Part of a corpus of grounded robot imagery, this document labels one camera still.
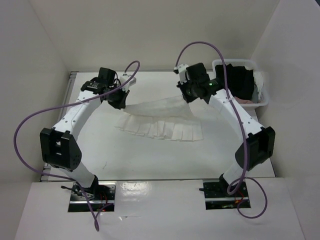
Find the white pleated skirt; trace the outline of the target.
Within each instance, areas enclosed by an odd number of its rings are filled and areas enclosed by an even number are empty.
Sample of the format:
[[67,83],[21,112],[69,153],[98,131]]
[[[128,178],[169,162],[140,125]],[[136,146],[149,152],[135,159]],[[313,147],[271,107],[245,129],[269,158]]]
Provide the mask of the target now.
[[127,105],[115,127],[151,139],[179,142],[204,139],[201,122],[182,96]]

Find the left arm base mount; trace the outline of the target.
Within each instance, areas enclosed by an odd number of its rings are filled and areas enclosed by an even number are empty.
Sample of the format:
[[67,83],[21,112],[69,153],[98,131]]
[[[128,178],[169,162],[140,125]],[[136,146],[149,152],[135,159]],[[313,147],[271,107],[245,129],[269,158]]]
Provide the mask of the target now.
[[[113,212],[115,210],[116,183],[112,181],[100,181],[99,185],[103,186],[102,192],[97,193],[95,196],[87,194],[92,210],[94,212],[98,210]],[[85,196],[78,185],[74,183],[72,187],[62,185],[60,188],[70,192],[68,212],[84,213],[90,211]]]

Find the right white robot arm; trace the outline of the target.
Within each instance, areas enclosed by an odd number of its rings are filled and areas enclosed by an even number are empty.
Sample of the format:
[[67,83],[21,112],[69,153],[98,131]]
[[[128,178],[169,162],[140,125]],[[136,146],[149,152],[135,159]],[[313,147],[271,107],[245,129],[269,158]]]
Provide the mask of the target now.
[[226,74],[211,79],[203,63],[181,64],[173,71],[179,76],[177,87],[183,99],[187,103],[200,99],[216,109],[242,141],[231,167],[219,177],[219,192],[225,197],[232,196],[246,174],[273,155],[275,130],[253,119],[237,102],[229,90]]

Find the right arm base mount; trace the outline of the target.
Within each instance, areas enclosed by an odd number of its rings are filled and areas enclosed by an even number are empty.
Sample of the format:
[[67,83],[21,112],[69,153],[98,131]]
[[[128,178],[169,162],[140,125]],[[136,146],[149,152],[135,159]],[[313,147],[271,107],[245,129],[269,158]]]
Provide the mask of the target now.
[[243,182],[237,192],[228,195],[218,179],[203,180],[203,186],[199,188],[204,194],[206,210],[228,210],[240,208],[251,208],[247,185]]

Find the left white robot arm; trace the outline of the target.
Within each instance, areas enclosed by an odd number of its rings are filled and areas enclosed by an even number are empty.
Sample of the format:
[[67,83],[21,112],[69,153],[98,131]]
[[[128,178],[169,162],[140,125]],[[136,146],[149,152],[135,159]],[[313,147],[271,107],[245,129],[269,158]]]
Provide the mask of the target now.
[[98,76],[80,88],[76,105],[52,128],[43,128],[39,135],[43,161],[76,181],[71,191],[88,200],[106,197],[110,188],[100,185],[98,177],[82,163],[77,139],[89,117],[104,101],[118,110],[126,107],[131,75],[124,73],[119,78],[116,75],[114,70],[100,68]]

